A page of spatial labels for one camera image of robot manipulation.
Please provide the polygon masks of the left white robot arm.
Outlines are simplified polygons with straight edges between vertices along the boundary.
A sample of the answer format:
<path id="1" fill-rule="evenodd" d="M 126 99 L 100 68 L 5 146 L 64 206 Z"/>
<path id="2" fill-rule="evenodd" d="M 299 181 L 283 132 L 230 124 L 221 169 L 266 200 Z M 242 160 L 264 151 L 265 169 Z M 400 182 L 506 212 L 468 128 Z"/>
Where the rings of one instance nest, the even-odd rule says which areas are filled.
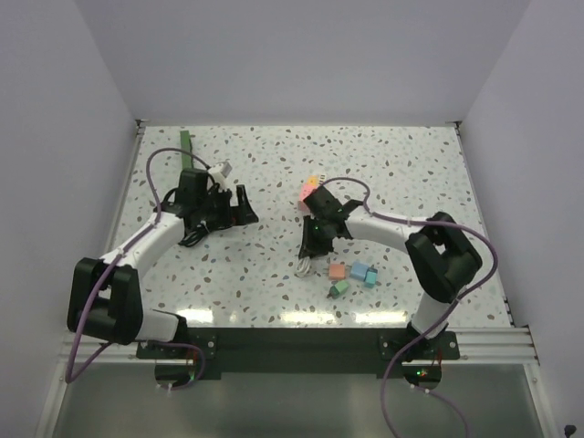
<path id="1" fill-rule="evenodd" d="M 213 232 L 258 220 L 244 185 L 230 190 L 220 172 L 183 170 L 138 232 L 102 257 L 76 264 L 68 330 L 120 345 L 157 341 L 167 357 L 181 357 L 189 347 L 186 319 L 143 306 L 142 279 L 173 246 L 194 246 Z"/>

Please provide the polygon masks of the pink cube charger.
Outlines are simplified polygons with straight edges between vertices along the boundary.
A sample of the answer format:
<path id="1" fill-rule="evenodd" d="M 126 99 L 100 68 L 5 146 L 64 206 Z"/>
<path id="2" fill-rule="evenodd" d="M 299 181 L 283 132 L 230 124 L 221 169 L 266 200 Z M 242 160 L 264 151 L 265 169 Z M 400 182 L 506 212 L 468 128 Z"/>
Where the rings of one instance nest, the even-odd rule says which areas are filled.
<path id="1" fill-rule="evenodd" d="M 320 174 L 314 174 L 314 175 L 310 175 L 305 182 L 303 183 L 300 192 L 299 192 L 299 196 L 298 196 L 298 202 L 297 202 L 297 207 L 299 209 L 300 212 L 302 213 L 308 213 L 308 207 L 305 203 L 306 198 L 311 195 L 324 181 L 326 181 L 327 179 L 327 175 L 320 173 Z"/>

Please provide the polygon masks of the green plug cube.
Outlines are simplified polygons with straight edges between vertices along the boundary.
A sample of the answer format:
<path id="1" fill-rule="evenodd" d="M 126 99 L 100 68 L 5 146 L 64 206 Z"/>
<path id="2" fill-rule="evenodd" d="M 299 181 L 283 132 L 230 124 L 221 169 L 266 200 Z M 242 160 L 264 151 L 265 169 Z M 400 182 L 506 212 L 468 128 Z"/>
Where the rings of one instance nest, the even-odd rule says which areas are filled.
<path id="1" fill-rule="evenodd" d="M 334 283 L 328 290 L 328 298 L 337 299 L 344 295 L 350 288 L 347 280 L 340 280 Z"/>

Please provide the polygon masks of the salmon plug cube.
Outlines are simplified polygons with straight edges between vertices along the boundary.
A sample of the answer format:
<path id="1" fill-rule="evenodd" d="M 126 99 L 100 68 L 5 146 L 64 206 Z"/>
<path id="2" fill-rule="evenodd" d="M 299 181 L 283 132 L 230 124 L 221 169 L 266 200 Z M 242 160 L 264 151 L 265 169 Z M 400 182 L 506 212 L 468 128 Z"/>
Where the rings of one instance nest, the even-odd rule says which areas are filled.
<path id="1" fill-rule="evenodd" d="M 344 280 L 347 278 L 347 267 L 343 264 L 329 264 L 327 275 L 331 281 Z"/>

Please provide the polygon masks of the teal plug cube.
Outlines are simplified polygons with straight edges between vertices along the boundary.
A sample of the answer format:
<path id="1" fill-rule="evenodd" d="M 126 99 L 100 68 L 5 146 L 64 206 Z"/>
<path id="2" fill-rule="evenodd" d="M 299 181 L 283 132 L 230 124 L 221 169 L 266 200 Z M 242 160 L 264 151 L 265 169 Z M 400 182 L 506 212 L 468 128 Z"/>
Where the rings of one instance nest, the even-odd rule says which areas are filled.
<path id="1" fill-rule="evenodd" d="M 374 288 L 377 284 L 377 278 L 378 270 L 375 267 L 370 266 L 363 280 L 364 286 L 367 288 Z"/>

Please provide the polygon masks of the green power strip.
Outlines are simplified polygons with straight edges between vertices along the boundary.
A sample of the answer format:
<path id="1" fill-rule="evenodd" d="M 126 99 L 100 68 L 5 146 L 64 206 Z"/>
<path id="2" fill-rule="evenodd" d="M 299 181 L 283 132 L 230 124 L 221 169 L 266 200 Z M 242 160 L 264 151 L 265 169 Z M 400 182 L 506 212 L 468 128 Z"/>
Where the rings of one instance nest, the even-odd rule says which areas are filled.
<path id="1" fill-rule="evenodd" d="M 182 168 L 193 168 L 193 145 L 191 141 L 191 134 L 188 130 L 180 131 L 180 147 L 182 150 Z"/>

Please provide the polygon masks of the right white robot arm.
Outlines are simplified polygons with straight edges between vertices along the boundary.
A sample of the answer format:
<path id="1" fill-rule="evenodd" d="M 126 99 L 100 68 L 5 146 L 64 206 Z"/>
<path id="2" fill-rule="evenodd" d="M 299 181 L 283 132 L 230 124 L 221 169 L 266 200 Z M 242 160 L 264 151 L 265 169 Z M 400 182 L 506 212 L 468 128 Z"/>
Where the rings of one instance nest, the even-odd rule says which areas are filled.
<path id="1" fill-rule="evenodd" d="M 409 323 L 412 331 L 406 346 L 414 357 L 428 358 L 439 347 L 447 309 L 483 266 L 461 227 L 443 212 L 427 219 L 383 216 L 363 201 L 341 203 L 324 186 L 313 190 L 303 204 L 308 214 L 303 218 L 298 266 L 304 270 L 312 259 L 332 253 L 336 239 L 368 241 L 410 257 L 423 293 Z"/>

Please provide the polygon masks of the blue plug cube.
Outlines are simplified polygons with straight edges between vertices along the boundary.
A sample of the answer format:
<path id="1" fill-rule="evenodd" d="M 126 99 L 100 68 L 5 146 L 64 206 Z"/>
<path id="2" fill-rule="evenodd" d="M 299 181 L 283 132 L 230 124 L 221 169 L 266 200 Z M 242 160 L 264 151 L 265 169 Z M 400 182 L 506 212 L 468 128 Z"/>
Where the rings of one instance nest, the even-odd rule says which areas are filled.
<path id="1" fill-rule="evenodd" d="M 349 270 L 349 277 L 364 282 L 370 267 L 361 263 L 355 262 L 351 265 Z"/>

